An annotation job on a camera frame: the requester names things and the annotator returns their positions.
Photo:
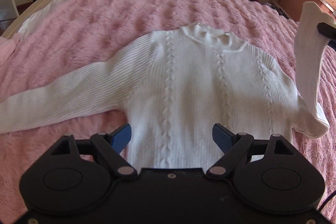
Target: mock neck collar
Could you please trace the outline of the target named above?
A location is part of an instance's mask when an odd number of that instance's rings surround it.
[[[237,37],[233,32],[224,32],[220,29],[211,28],[205,24],[194,22],[190,25],[181,27],[184,35],[190,39],[223,52],[239,52],[246,41]]]

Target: ribbed knit fabric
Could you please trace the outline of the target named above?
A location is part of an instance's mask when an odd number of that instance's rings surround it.
[[[321,59],[318,52],[300,62]],[[9,97],[0,104],[0,132],[121,109],[133,129],[127,160],[134,167],[208,168],[222,156],[208,130],[215,123],[257,139],[279,133],[291,141],[291,128],[317,138],[329,124],[315,103],[317,112],[310,113],[263,50],[194,23],[152,32],[107,62]]]

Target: white sweater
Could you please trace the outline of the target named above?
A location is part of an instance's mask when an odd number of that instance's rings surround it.
[[[320,50],[300,62],[318,59],[319,73],[325,46],[315,45]],[[135,168],[206,169],[222,156],[212,140],[215,123],[256,139],[277,133],[291,140],[291,128],[324,135],[329,124],[316,101],[318,81],[298,80],[315,91],[306,99],[313,112],[273,57],[233,33],[193,23],[147,34],[107,62],[9,97],[0,104],[0,132],[120,109],[133,130],[127,160]]]

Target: bed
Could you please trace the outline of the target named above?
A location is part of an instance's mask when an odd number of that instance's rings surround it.
[[[22,23],[52,0],[39,0],[3,34],[10,38]],[[293,39],[297,23],[268,6],[248,0],[62,0],[26,33],[0,68],[0,101],[10,95],[49,84],[87,64],[110,59],[117,50],[154,30],[172,30],[194,21],[224,31],[262,48],[295,79]],[[294,145],[326,180],[323,199],[336,188],[336,53],[327,48],[318,101],[330,123],[321,139],[293,132]],[[120,111],[75,118],[52,126],[0,135],[0,218],[15,221],[26,210],[19,193],[24,171],[60,136],[89,138],[110,132],[127,121]],[[336,200],[323,214],[336,221]]]

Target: silver screw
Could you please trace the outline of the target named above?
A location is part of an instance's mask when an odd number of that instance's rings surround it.
[[[174,173],[170,173],[170,174],[168,174],[168,177],[170,179],[175,179],[177,176]]]
[[[130,166],[122,166],[118,169],[118,173],[121,175],[132,175],[134,172],[134,168],[130,167]]]
[[[28,224],[39,224],[39,222],[35,218],[30,218],[30,219],[28,219],[27,222],[28,222]]]
[[[224,175],[226,173],[226,169],[221,166],[211,167],[209,171],[211,174],[218,175],[218,176]]]

